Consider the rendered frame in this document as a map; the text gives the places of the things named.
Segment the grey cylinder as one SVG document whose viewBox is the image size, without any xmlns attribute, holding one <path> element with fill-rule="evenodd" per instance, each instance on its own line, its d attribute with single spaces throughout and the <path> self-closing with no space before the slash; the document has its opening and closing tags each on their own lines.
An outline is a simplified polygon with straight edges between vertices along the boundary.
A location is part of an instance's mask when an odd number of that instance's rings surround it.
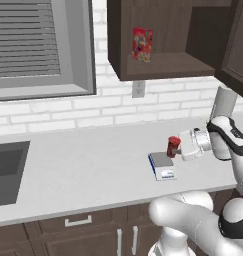
<svg viewBox="0 0 243 256">
<path fill-rule="evenodd" d="M 238 94 L 226 85 L 220 85 L 217 89 L 210 118 L 217 116 L 231 117 L 237 96 Z"/>
</svg>

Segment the grey window with blinds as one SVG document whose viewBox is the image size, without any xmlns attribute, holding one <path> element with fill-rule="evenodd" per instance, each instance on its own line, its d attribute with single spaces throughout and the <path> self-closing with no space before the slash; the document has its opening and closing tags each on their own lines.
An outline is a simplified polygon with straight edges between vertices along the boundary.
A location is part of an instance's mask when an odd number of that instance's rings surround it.
<svg viewBox="0 0 243 256">
<path fill-rule="evenodd" d="M 0 101 L 95 93 L 92 0 L 0 0 Z"/>
</svg>

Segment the dark wood cupboard door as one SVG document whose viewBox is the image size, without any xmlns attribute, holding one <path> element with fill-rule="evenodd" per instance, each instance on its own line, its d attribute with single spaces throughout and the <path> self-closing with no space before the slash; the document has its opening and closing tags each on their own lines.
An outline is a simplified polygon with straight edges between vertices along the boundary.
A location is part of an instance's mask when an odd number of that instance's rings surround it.
<svg viewBox="0 0 243 256">
<path fill-rule="evenodd" d="M 0 227 L 0 256 L 34 256 L 23 224 Z"/>
<path fill-rule="evenodd" d="M 132 254 L 133 228 L 138 227 L 136 254 Z M 161 235 L 161 227 L 152 223 L 129 223 L 127 225 L 126 256 L 148 256 L 151 247 Z"/>
<path fill-rule="evenodd" d="M 44 256 L 117 256 L 117 229 L 122 228 L 109 226 L 45 238 L 42 242 Z M 121 256 L 125 256 L 125 245 L 122 229 Z"/>
</svg>

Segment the dark wood drawer front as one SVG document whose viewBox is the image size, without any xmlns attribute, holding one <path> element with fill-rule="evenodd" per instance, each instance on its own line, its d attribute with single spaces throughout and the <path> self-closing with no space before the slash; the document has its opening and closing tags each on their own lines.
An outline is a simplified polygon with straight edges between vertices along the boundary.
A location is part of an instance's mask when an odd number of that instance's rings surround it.
<svg viewBox="0 0 243 256">
<path fill-rule="evenodd" d="M 65 227 L 65 219 L 70 221 L 84 220 L 88 215 L 92 216 L 92 223 L 74 226 L 74 227 Z M 57 232 L 64 232 L 66 230 L 79 230 L 86 229 L 91 227 L 96 227 L 98 225 L 112 224 L 112 223 L 125 223 L 127 221 L 127 208 L 118 207 L 112 209 L 105 209 L 94 212 L 79 213 L 74 215 L 44 219 L 38 221 L 39 230 L 42 234 L 53 234 Z"/>
</svg>

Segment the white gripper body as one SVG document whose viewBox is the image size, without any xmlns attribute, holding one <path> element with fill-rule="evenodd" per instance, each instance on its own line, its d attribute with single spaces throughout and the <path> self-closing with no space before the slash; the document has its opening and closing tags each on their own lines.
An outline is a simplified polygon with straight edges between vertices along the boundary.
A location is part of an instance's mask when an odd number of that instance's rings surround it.
<svg viewBox="0 0 243 256">
<path fill-rule="evenodd" d="M 178 137 L 181 140 L 180 151 L 184 161 L 195 160 L 203 155 L 193 130 L 180 132 Z"/>
</svg>

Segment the red yogurt cup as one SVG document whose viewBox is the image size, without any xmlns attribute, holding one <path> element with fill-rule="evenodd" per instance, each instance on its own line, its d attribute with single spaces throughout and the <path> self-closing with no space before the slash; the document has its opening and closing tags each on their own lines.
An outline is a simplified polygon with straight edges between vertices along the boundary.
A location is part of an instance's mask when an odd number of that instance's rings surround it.
<svg viewBox="0 0 243 256">
<path fill-rule="evenodd" d="M 168 147 L 167 147 L 167 156 L 168 157 L 170 157 L 170 158 L 174 158 L 175 157 L 180 143 L 181 143 L 181 140 L 180 140 L 179 137 L 170 136 L 168 138 Z"/>
</svg>

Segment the white wall outlet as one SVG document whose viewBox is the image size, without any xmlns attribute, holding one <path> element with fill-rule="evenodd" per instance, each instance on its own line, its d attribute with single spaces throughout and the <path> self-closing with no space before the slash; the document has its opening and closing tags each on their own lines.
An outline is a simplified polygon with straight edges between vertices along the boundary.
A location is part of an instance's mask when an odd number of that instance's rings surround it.
<svg viewBox="0 0 243 256">
<path fill-rule="evenodd" d="M 136 80 L 132 84 L 132 97 L 143 98 L 145 96 L 145 81 Z"/>
</svg>

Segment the grey digital scale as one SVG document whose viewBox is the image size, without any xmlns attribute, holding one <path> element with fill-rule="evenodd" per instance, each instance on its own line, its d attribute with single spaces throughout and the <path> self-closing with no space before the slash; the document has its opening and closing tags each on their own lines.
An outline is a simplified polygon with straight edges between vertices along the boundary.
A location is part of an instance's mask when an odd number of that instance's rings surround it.
<svg viewBox="0 0 243 256">
<path fill-rule="evenodd" d="M 176 178 L 174 163 L 165 152 L 152 152 L 148 159 L 157 181 Z"/>
</svg>

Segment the dark wood cabinet door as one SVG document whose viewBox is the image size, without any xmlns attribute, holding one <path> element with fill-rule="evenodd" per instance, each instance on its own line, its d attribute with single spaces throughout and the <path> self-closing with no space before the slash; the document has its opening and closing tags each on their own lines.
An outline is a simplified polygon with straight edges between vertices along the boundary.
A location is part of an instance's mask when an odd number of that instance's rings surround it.
<svg viewBox="0 0 243 256">
<path fill-rule="evenodd" d="M 232 0 L 229 26 L 214 76 L 243 97 L 243 0 Z"/>
</svg>

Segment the red cereal box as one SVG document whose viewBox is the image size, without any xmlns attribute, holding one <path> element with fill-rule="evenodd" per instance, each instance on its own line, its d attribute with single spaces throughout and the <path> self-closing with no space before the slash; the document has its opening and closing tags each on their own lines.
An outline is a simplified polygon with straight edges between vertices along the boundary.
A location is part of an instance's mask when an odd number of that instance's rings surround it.
<svg viewBox="0 0 243 256">
<path fill-rule="evenodd" d="M 141 62 L 151 60 L 153 31 L 145 28 L 134 28 L 132 37 L 132 58 Z"/>
</svg>

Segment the dark grey sink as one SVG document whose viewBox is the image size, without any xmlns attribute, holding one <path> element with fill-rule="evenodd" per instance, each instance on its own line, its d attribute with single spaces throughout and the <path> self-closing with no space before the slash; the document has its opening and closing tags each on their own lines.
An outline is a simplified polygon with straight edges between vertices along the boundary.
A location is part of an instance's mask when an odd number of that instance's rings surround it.
<svg viewBox="0 0 243 256">
<path fill-rule="evenodd" d="M 15 204 L 30 142 L 0 144 L 0 206 Z"/>
</svg>

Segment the dark wood wall cabinet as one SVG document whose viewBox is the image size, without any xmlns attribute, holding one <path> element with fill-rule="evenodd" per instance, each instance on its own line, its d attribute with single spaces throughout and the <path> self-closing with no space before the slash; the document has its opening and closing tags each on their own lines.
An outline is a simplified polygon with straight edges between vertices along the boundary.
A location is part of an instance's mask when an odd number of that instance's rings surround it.
<svg viewBox="0 0 243 256">
<path fill-rule="evenodd" d="M 106 0 L 108 60 L 122 81 L 213 75 L 232 0 Z M 132 58 L 134 28 L 153 31 L 151 60 Z"/>
</svg>

